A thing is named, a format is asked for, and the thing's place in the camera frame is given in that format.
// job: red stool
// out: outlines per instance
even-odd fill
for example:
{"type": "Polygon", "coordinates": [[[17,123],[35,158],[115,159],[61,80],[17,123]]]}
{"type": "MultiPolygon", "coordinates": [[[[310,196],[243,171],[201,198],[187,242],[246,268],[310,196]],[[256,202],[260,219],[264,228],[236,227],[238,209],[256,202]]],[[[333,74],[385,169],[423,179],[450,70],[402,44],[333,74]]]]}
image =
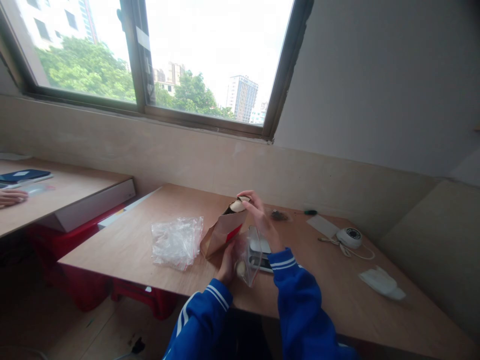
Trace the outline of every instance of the red stool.
{"type": "Polygon", "coordinates": [[[177,304],[177,294],[154,287],[138,285],[130,281],[113,278],[111,299],[117,302],[120,300],[121,295],[125,295],[129,298],[147,304],[153,312],[153,316],[158,320],[165,320],[168,318],[174,311],[177,304]]]}
{"type": "Polygon", "coordinates": [[[111,279],[57,261],[96,234],[99,222],[124,207],[124,204],[115,206],[67,233],[38,224],[30,225],[27,229],[29,240],[40,259],[45,281],[67,292],[83,312],[96,308],[107,298],[111,279]]]}

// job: blue jacket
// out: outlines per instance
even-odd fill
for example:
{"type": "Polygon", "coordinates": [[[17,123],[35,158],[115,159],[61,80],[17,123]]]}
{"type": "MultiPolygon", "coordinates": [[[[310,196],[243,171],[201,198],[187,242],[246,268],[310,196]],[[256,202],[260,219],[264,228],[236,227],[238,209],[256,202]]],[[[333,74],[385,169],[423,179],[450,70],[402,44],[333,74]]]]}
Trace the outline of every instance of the blue jacket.
{"type": "MultiPolygon", "coordinates": [[[[284,359],[357,359],[351,347],[339,346],[332,320],[321,309],[317,281],[299,266],[289,248],[268,256],[278,287],[278,312],[284,359]]],[[[232,304],[232,294],[212,279],[203,293],[183,306],[164,359],[209,359],[232,304]]]]}

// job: hand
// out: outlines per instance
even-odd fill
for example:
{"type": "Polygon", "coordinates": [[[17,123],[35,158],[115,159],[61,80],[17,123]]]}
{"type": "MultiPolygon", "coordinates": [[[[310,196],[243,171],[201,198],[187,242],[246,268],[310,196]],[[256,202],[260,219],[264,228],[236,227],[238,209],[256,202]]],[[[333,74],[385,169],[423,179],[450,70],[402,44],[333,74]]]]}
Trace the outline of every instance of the hand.
{"type": "Polygon", "coordinates": [[[29,193],[17,189],[0,190],[0,206],[10,206],[21,203],[29,197],[29,193]]]}
{"type": "Polygon", "coordinates": [[[223,259],[221,260],[220,270],[215,276],[215,279],[220,281],[223,285],[228,286],[234,278],[234,264],[232,261],[232,249],[234,242],[232,241],[223,252],[223,259]]]}
{"type": "Polygon", "coordinates": [[[247,190],[242,191],[237,196],[247,196],[251,199],[250,202],[243,201],[242,204],[253,216],[256,228],[268,241],[271,252],[279,253],[284,251],[285,246],[283,246],[282,242],[280,241],[279,233],[273,226],[270,218],[265,215],[264,203],[257,193],[253,190],[247,190]]]}

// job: sky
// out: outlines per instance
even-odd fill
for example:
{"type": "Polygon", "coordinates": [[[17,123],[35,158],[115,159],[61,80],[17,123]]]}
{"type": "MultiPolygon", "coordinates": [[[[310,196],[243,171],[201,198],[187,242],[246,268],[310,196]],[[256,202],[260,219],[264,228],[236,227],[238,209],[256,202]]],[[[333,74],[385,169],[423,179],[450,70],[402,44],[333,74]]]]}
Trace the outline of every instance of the sky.
{"type": "MultiPolygon", "coordinates": [[[[256,106],[268,101],[293,0],[146,0],[153,67],[184,64],[203,74],[217,103],[226,105],[229,78],[258,84],[256,106]]],[[[98,37],[128,61],[117,18],[119,0],[90,0],[98,37]]]]}

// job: white cable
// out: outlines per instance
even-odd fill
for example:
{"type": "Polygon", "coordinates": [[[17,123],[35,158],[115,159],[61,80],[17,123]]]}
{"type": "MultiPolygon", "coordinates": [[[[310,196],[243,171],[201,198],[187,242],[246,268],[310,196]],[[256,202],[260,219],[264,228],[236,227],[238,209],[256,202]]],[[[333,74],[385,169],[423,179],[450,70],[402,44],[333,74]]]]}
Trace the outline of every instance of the white cable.
{"type": "Polygon", "coordinates": [[[332,243],[334,245],[338,245],[340,246],[340,250],[341,252],[343,253],[343,255],[345,255],[347,258],[351,258],[352,257],[352,254],[355,255],[356,257],[359,257],[360,259],[364,259],[364,260],[373,260],[375,259],[375,253],[373,252],[372,249],[368,248],[365,246],[365,244],[362,243],[363,247],[365,249],[367,249],[369,252],[371,252],[371,256],[370,257],[363,257],[363,256],[360,256],[358,255],[357,253],[355,253],[352,249],[344,246],[340,241],[338,240],[334,240],[332,238],[325,238],[325,237],[321,237],[319,238],[320,241],[323,241],[323,242],[327,242],[327,243],[332,243]]]}
{"type": "Polygon", "coordinates": [[[31,352],[31,353],[40,355],[40,357],[42,358],[42,360],[49,360],[49,358],[47,357],[47,355],[45,355],[43,352],[41,352],[40,350],[31,348],[31,347],[15,346],[15,345],[6,345],[6,346],[0,346],[0,349],[22,349],[22,350],[25,350],[25,351],[28,351],[28,352],[31,352]]]}

